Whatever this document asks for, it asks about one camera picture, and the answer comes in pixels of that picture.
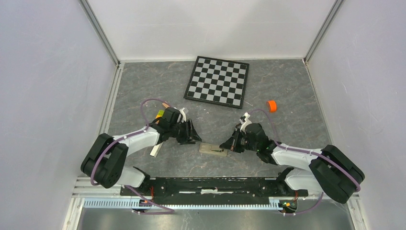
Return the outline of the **beige remote control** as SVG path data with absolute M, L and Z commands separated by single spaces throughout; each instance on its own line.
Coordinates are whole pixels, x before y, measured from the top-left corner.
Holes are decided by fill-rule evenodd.
M 201 143 L 199 146 L 199 152 L 205 154 L 211 154 L 220 157 L 226 157 L 228 155 L 227 149 L 222 149 L 218 145 Z

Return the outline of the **white rectangular bar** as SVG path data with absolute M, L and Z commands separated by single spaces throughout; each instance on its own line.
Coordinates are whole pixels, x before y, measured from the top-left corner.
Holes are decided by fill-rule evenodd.
M 150 156 L 156 158 L 161 147 L 162 147 L 163 143 L 157 144 L 153 147 L 153 149 L 150 152 Z

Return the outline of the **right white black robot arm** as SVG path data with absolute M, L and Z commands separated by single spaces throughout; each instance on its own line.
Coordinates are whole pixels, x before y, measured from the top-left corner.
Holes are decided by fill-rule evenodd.
M 259 123 L 237 126 L 220 148 L 237 153 L 253 151 L 265 163 L 286 166 L 276 183 L 283 196 L 294 190 L 318 191 L 344 204 L 360 191 L 365 179 L 362 170 L 336 146 L 292 147 L 270 139 Z

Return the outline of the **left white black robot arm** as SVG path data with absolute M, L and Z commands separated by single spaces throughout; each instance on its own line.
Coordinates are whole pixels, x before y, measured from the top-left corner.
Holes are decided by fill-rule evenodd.
M 202 139 L 197 134 L 192 120 L 187 119 L 185 108 L 168 107 L 145 127 L 133 133 L 111 136 L 98 135 L 84 158 L 80 170 L 91 178 L 92 185 L 104 188 L 127 185 L 138 195 L 150 190 L 148 175 L 137 167 L 126 167 L 129 155 L 139 150 L 159 145 L 170 138 L 181 144 L 195 144 Z

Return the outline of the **yellow green lego stack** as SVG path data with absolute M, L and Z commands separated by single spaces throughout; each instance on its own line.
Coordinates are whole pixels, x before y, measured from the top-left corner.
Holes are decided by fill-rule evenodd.
M 160 120 L 160 118 L 163 116 L 164 114 L 164 110 L 159 110 L 159 112 L 157 113 L 156 117 L 155 117 L 155 121 L 158 122 Z

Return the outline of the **orange tape roll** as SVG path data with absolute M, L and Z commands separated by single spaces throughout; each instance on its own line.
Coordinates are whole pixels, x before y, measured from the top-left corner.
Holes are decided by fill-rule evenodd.
M 270 113 L 277 111 L 277 104 L 274 100 L 267 101 L 267 107 Z

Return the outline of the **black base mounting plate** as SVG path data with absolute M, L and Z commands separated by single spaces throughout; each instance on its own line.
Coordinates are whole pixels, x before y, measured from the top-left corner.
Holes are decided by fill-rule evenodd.
M 308 196 L 267 177 L 155 177 L 136 191 L 160 205 L 265 205 L 270 197 Z

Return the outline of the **black white chessboard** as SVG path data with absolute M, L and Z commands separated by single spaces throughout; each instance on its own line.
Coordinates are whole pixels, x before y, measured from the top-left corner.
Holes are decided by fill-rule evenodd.
M 183 98 L 241 109 L 248 72 L 248 63 L 198 56 Z

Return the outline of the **aluminium frame rail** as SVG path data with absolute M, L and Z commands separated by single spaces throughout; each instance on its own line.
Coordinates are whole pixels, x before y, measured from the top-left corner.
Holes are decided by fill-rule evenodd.
M 91 185 L 90 178 L 77 178 L 62 229 L 76 230 L 79 225 L 81 213 L 85 208 L 129 210 L 140 208 L 140 197 L 121 196 L 120 191 L 120 185 L 114 185 L 106 189 L 100 185 Z

